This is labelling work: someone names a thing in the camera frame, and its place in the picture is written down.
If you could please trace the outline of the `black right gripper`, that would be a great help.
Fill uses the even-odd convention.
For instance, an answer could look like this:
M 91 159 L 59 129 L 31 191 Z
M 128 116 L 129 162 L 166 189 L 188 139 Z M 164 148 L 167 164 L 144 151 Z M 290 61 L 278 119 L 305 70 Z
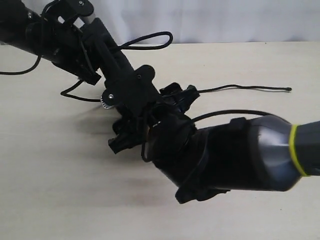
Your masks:
M 168 106 L 173 111 L 184 114 L 200 97 L 200 93 L 193 85 L 183 90 L 178 83 L 173 82 L 160 89 L 157 95 L 153 95 L 148 101 L 140 101 L 141 97 L 145 96 L 145 93 L 138 96 L 132 95 L 126 103 L 115 106 L 121 118 L 112 125 L 116 137 L 108 141 L 109 147 L 115 154 L 145 144 L 148 121 L 151 119 L 149 114 L 152 109 Z

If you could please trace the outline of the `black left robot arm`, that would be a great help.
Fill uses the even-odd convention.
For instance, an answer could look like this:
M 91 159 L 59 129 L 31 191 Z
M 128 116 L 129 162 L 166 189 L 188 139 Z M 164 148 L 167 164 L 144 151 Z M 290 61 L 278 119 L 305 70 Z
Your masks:
M 100 101 L 123 107 L 133 117 L 160 102 L 150 65 L 134 69 L 87 0 L 54 0 L 41 14 L 20 0 L 0 3 L 0 40 L 51 61 L 95 85 L 105 78 Z

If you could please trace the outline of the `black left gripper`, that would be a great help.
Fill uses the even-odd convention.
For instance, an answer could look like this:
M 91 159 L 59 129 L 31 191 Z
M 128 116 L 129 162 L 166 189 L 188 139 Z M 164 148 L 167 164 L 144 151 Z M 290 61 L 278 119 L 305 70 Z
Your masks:
M 152 83 L 155 69 L 150 65 L 134 69 L 121 51 L 112 52 L 117 44 L 99 18 L 83 30 L 83 40 L 92 48 L 105 77 L 102 99 L 108 106 L 125 107 L 133 117 L 138 117 L 146 107 L 162 101 Z

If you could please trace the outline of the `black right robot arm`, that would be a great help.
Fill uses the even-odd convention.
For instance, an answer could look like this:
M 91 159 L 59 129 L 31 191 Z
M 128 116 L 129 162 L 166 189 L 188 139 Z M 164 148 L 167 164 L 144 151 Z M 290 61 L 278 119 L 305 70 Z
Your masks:
M 320 174 L 320 124 L 292 124 L 252 110 L 221 110 L 212 116 L 239 114 L 228 123 L 197 128 L 186 115 L 199 97 L 193 85 L 172 83 L 159 100 L 137 117 L 120 110 L 109 140 L 114 153 L 141 146 L 145 162 L 176 186 L 180 204 L 206 201 L 231 190 L 285 192 L 301 178 Z

